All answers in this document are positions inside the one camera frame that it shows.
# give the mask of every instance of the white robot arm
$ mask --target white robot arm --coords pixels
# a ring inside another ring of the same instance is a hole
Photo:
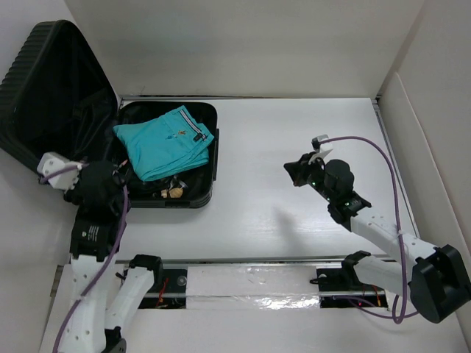
[[[327,210],[335,222],[371,241],[397,261],[384,262],[369,253],[356,252],[342,262],[345,281],[353,285],[377,285],[399,296],[407,294],[419,314],[439,323],[471,300],[471,282],[461,255],[450,245],[439,248],[411,234],[399,233],[396,224],[376,213],[372,205],[353,190],[355,178],[346,162],[324,162],[324,157],[332,151],[329,141],[350,138],[366,140],[357,137],[329,140],[327,135],[322,135],[312,140],[313,152],[284,167],[294,186],[310,185],[327,200]],[[405,277],[399,264],[400,234]]]
[[[124,284],[106,309],[129,210],[126,178],[112,163],[86,165],[55,153],[44,154],[38,172],[44,175],[42,183],[64,190],[65,199],[79,205],[71,234],[71,310],[60,328],[54,353],[125,353],[123,334],[145,294],[163,280],[159,257],[136,255]]]

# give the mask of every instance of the wire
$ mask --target wire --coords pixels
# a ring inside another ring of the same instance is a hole
[[[381,300],[380,300],[380,295],[378,294],[378,289],[376,288],[375,285],[372,285],[372,287],[373,287],[373,290],[376,293],[376,300],[378,301],[378,306],[380,307],[381,306]]]
[[[157,300],[157,306],[159,306],[159,304],[163,302],[162,295],[165,293],[165,289],[167,288],[167,283],[169,283],[169,278],[165,279],[165,282],[163,283],[163,287],[159,292],[159,299]]]
[[[393,317],[392,316],[387,316],[387,315],[381,315],[381,314],[377,314],[377,313],[374,313],[372,311],[369,311],[369,310],[365,310],[363,307],[361,307],[360,305],[356,304],[354,301],[357,301],[359,303],[364,303],[364,304],[367,304],[371,307],[375,307],[375,305],[373,303],[371,303],[370,301],[366,300],[366,299],[362,299],[362,298],[357,298],[355,296],[336,296],[335,298],[337,299],[346,299],[348,300],[348,302],[353,305],[354,307],[356,307],[357,309],[360,309],[361,311],[365,312],[365,313],[368,313],[370,315],[373,315],[373,316],[376,316],[377,318],[386,318],[388,320],[393,320]],[[419,312],[416,311],[414,313],[410,313],[410,314],[406,314],[404,315],[404,318],[411,318],[415,315],[417,315]]]
[[[69,322],[70,318],[74,314],[75,310],[79,306],[82,299],[90,292],[90,290],[94,287],[94,285],[99,281],[103,273],[106,271],[107,267],[111,263],[111,260],[116,254],[116,251],[118,250],[119,243],[121,241],[124,230],[126,228],[126,214],[127,214],[127,205],[128,205],[126,185],[123,186],[123,194],[124,194],[123,213],[121,214],[121,218],[119,220],[118,232],[116,233],[115,243],[113,244],[110,254],[108,255],[105,262],[103,263],[103,266],[99,269],[99,271],[96,273],[95,277],[90,281],[90,283],[88,283],[87,287],[83,290],[83,292],[81,292],[80,299],[76,300],[72,304],[71,308],[69,309],[67,315],[64,318],[64,321],[60,325],[59,332],[57,333],[56,341],[54,342],[54,348],[52,349],[52,353],[57,353],[57,350],[59,349],[60,340],[62,339],[65,328],[67,327],[67,323]]]
[[[342,140],[359,140],[366,142],[370,144],[371,146],[375,147],[378,152],[381,153],[383,156],[384,160],[386,161],[389,172],[391,173],[391,179],[392,179],[392,192],[394,194],[394,213],[396,215],[396,225],[397,225],[397,233],[398,237],[397,239],[399,240],[399,251],[400,251],[400,265],[402,268],[402,275],[403,275],[403,303],[400,308],[400,314],[399,316],[396,316],[396,306],[397,306],[397,300],[399,299],[399,296],[396,296],[394,298],[394,303],[396,304],[395,306],[393,305],[393,311],[392,311],[392,319],[394,323],[400,324],[403,322],[405,315],[406,315],[406,308],[407,308],[407,268],[406,268],[406,251],[404,249],[404,240],[403,240],[403,234],[401,232],[401,225],[400,225],[400,216],[399,216],[399,196],[397,194],[397,186],[396,186],[396,176],[394,174],[394,169],[392,168],[391,161],[389,160],[387,154],[373,141],[368,140],[367,138],[362,138],[360,136],[342,136],[340,138],[328,138],[327,140],[322,140],[319,142],[319,144],[323,143],[329,143],[329,142],[335,142],[335,141],[342,141]]]

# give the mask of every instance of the suitcase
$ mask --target suitcase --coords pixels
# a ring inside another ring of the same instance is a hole
[[[137,124],[185,105],[214,135],[207,165],[179,176],[189,184],[181,199],[165,199],[161,182],[130,182],[133,207],[198,208],[211,198],[216,180],[219,130],[216,109],[202,102],[139,99],[121,104],[79,29],[61,20],[34,27],[0,85],[0,147],[27,168],[45,152],[70,160],[119,164],[126,149],[116,124]]]

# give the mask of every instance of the purple cable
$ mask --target purple cable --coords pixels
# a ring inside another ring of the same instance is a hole
[[[335,142],[335,141],[342,141],[342,140],[359,140],[363,141],[366,143],[369,143],[371,146],[375,147],[378,152],[381,153],[383,156],[384,160],[386,161],[389,172],[391,173],[391,179],[392,179],[392,192],[394,194],[394,212],[396,214],[396,225],[397,225],[397,233],[399,233],[399,236],[397,239],[399,240],[399,251],[400,251],[400,265],[402,268],[402,275],[403,275],[403,303],[400,308],[400,314],[399,317],[396,316],[396,306],[397,306],[397,300],[399,299],[399,296],[396,296],[394,298],[394,304],[392,307],[392,319],[395,324],[400,324],[403,322],[405,316],[406,316],[406,308],[407,308],[407,268],[406,268],[406,251],[404,250],[404,240],[403,240],[403,235],[401,234],[401,226],[400,226],[400,217],[399,217],[399,196],[397,195],[397,187],[396,187],[396,176],[394,174],[394,169],[392,168],[391,161],[389,160],[388,156],[384,151],[373,141],[368,140],[367,138],[362,138],[360,136],[342,136],[340,138],[328,138],[327,140],[322,140],[319,143],[322,145],[323,143],[329,143],[329,142]]]
[[[39,179],[39,183],[40,184],[46,184],[46,182],[58,175],[61,175],[61,174],[64,174],[64,173],[67,173],[68,171],[76,171],[77,169],[79,169],[80,167],[86,167],[87,165],[86,164],[79,164],[79,165],[70,165],[68,167],[65,167],[63,169],[60,169],[59,171],[55,171],[54,173],[50,173],[49,175],[47,176],[43,176],[41,179]]]
[[[348,300],[348,302],[353,305],[354,307],[356,307],[357,309],[360,309],[361,311],[364,311],[365,313],[367,314],[370,314],[370,315],[373,315],[373,316],[376,316],[377,318],[387,318],[388,320],[392,320],[392,316],[386,316],[386,315],[381,315],[381,314],[377,314],[377,313],[374,313],[372,311],[368,311],[366,310],[364,307],[361,307],[360,305],[356,304],[354,301],[357,301],[357,302],[362,302],[364,304],[367,304],[371,307],[375,307],[375,305],[373,303],[371,303],[370,301],[366,300],[366,299],[362,299],[362,298],[356,298],[354,296],[336,296],[337,299],[346,299]],[[410,314],[407,314],[407,315],[404,315],[404,318],[411,318],[412,316],[415,316],[417,315],[419,312],[416,311],[414,313],[410,313]]]
[[[111,249],[110,254],[108,255],[107,259],[103,263],[103,266],[100,270],[96,273],[96,276],[88,283],[87,287],[81,292],[80,299],[76,300],[74,304],[69,309],[67,315],[64,318],[64,321],[60,325],[59,332],[57,333],[56,341],[54,342],[54,348],[52,349],[52,353],[57,353],[59,349],[60,340],[64,334],[65,328],[67,327],[67,323],[74,314],[75,310],[79,306],[82,298],[90,292],[90,290],[94,287],[94,285],[99,281],[100,277],[106,271],[107,267],[110,265],[113,256],[115,255],[116,251],[118,250],[119,242],[123,236],[124,230],[126,229],[126,214],[127,214],[127,187],[126,185],[123,187],[123,194],[124,194],[124,204],[123,204],[123,213],[121,214],[121,219],[119,220],[119,227],[118,232],[116,233],[115,243]]]

